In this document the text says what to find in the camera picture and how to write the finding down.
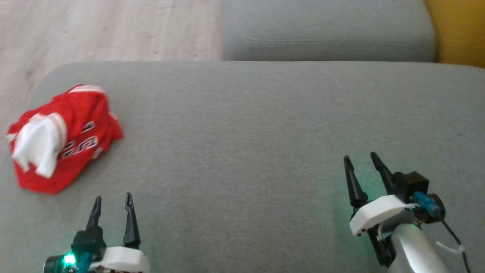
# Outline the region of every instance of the gray ottoman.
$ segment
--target gray ottoman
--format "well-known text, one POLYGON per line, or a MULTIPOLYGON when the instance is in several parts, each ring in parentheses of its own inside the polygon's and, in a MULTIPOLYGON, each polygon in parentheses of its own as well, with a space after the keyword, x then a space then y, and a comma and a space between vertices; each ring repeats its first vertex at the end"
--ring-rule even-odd
MULTIPOLYGON (((353 237, 343 157, 370 198, 385 194, 370 152, 418 171, 447 208, 474 272, 485 271, 485 70, 374 62, 71 64, 31 107, 101 85, 125 138, 58 195, 24 191, 2 151, 2 272, 40 272, 69 251, 97 195, 109 246, 133 194, 152 272, 379 271, 353 237)), ((443 226, 429 240, 453 246, 443 226)), ((462 272, 460 256, 439 250, 462 272)))
POLYGON ((423 0, 224 0, 223 59, 435 60, 423 0))

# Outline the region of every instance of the gray fabric surface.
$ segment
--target gray fabric surface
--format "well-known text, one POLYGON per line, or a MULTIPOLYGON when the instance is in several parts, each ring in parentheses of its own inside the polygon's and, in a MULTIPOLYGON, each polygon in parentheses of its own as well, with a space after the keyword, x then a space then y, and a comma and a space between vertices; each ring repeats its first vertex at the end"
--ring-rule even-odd
MULTIPOLYGON (((371 198, 370 152, 418 171, 485 271, 485 70, 374 62, 81 63, 48 75, 32 107, 101 85, 125 138, 58 195, 21 190, 2 151, 2 246, 11 272, 69 251, 97 195, 109 246, 133 194, 141 249, 158 272, 377 272, 352 237, 343 157, 371 198)), ((453 246, 439 225, 431 242, 453 246)), ((440 253, 462 272, 460 256, 440 253)))
POLYGON ((224 0, 224 60, 435 60, 423 0, 224 0))

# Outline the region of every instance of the white cable tie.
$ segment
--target white cable tie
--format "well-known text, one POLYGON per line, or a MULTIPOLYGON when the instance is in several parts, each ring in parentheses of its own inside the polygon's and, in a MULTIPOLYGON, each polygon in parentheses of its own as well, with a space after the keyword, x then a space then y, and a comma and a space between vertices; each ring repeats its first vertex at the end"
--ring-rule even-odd
POLYGON ((442 248, 444 248, 444 249, 446 249, 449 252, 454 253, 454 254, 461 254, 462 252, 465 251, 465 248, 463 247, 462 244, 459 244, 457 249, 448 247, 448 246, 446 246, 446 245, 444 245, 444 244, 442 244, 442 243, 440 243, 438 241, 436 241, 436 245, 438 245, 439 247, 442 247, 442 248))

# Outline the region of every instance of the light wood floor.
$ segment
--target light wood floor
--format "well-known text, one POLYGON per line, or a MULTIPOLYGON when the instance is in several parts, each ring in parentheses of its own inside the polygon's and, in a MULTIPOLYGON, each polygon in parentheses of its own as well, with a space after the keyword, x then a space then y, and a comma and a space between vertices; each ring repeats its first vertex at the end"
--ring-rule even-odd
POLYGON ((0 0, 0 132, 82 61, 220 60, 222 0, 0 0))

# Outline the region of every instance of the mustard yellow pillow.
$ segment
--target mustard yellow pillow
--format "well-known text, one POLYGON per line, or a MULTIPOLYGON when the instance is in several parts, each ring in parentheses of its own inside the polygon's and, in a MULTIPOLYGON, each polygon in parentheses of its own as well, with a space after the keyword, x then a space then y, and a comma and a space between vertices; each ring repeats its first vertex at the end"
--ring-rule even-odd
POLYGON ((441 63, 485 68, 485 0, 426 0, 441 63))

